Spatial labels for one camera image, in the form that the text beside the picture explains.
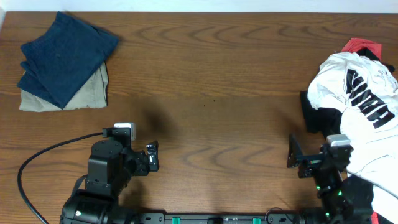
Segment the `navy blue shorts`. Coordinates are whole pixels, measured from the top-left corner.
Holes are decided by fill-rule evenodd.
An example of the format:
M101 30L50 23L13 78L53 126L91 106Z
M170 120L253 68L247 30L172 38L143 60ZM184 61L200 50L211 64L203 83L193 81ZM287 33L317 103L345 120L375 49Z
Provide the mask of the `navy blue shorts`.
M47 32L21 45L17 87L63 109L112 54L119 38L63 12Z

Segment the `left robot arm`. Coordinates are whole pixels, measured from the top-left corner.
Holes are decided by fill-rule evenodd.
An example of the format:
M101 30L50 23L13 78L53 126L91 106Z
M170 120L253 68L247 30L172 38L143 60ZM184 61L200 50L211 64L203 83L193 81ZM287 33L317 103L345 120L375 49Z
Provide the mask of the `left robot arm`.
M76 181L60 223L139 223L137 212L119 205L119 195L133 176L159 170L159 143L154 141L146 149L136 152L114 139L93 144L88 173Z

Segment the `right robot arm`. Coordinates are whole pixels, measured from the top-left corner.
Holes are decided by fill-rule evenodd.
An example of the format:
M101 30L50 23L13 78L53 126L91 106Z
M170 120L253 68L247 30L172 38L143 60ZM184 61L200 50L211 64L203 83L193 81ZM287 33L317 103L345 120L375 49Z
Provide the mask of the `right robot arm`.
M330 135L314 155L303 154L299 142L289 135L287 167L298 167L300 178L313 178L318 208L306 208L294 223L371 223L373 184L355 175L343 178L353 147L344 134Z

